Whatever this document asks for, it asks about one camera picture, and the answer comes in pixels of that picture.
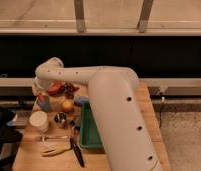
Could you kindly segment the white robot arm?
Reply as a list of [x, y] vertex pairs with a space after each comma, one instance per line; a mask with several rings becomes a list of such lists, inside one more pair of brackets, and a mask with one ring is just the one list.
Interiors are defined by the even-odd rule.
[[66, 68], [52, 57], [35, 69], [35, 85], [55, 81], [87, 87], [90, 107], [111, 171], [163, 171], [135, 93], [138, 76], [128, 67]]

